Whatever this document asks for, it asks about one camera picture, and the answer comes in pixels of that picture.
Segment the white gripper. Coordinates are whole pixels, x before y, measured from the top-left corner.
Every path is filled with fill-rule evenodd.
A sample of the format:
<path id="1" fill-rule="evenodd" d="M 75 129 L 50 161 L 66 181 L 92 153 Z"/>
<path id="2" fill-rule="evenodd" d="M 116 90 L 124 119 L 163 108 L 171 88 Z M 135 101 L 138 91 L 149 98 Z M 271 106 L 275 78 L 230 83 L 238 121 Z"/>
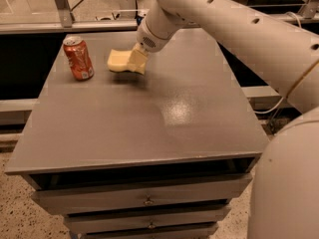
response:
<path id="1" fill-rule="evenodd" d="M 185 25 L 185 20 L 169 14 L 161 7 L 152 8 L 138 27 L 137 43 L 128 59 L 129 70 L 143 75 L 149 52 L 159 52 L 174 33 Z"/>

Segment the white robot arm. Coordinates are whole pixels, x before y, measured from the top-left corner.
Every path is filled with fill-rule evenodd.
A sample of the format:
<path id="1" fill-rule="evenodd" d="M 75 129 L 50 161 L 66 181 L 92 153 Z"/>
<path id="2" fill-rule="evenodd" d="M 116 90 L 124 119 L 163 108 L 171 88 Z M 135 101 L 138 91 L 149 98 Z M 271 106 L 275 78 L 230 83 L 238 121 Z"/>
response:
<path id="1" fill-rule="evenodd" d="M 319 36 L 232 0 L 155 0 L 138 41 L 157 52 L 189 22 L 301 113 L 257 163 L 247 239 L 319 239 Z"/>

